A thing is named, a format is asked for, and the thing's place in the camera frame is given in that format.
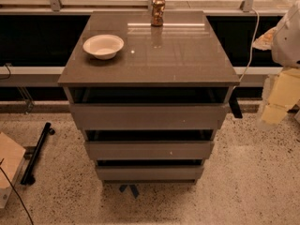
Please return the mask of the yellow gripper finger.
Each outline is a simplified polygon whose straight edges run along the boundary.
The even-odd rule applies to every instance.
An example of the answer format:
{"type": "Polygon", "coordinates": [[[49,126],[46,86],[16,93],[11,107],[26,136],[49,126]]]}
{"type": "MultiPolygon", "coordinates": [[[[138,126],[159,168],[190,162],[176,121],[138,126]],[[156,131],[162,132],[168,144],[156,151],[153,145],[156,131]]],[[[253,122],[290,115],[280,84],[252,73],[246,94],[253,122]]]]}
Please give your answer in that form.
{"type": "Polygon", "coordinates": [[[276,31],[276,27],[273,27],[266,31],[264,34],[262,34],[254,40],[253,47],[262,51],[270,50],[273,43],[273,36],[276,33],[276,31]]]}
{"type": "Polygon", "coordinates": [[[257,113],[259,129],[275,128],[300,100],[300,69],[285,68],[269,76],[262,90],[262,103],[257,113]]]}

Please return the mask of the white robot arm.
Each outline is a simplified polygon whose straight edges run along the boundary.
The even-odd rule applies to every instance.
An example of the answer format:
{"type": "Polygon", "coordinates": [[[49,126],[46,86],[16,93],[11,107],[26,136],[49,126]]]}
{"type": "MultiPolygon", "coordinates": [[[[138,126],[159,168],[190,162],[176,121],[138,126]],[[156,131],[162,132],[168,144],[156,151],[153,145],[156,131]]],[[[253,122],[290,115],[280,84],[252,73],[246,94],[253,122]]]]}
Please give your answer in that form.
{"type": "Polygon", "coordinates": [[[297,0],[277,25],[253,44],[270,50],[275,63],[282,66],[276,76],[265,80],[257,125],[262,130],[275,128],[300,100],[300,1],[297,0]]]}

